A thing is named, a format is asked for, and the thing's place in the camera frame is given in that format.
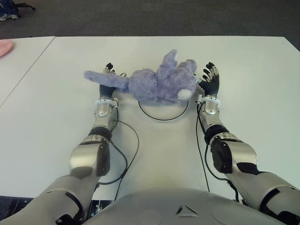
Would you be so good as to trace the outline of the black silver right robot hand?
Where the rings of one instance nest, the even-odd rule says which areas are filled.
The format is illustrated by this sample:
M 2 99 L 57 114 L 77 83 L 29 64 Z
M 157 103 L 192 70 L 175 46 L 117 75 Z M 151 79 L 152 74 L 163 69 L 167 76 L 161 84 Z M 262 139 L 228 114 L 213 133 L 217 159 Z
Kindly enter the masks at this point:
M 196 83 L 204 91 L 205 95 L 217 96 L 220 86 L 219 71 L 218 68 L 209 62 L 206 68 L 203 69 L 204 75 L 202 77 L 194 74 Z

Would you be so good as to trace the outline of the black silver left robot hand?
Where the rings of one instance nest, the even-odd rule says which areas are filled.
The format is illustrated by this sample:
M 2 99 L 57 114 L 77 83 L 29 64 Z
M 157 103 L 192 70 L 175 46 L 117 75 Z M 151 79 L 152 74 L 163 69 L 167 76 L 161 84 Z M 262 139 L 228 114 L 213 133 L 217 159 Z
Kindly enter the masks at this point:
M 101 98 L 112 98 L 112 95 L 116 90 L 121 92 L 127 91 L 127 74 L 122 73 L 121 75 L 117 75 L 115 70 L 113 70 L 112 63 L 108 63 L 100 75 L 99 92 Z

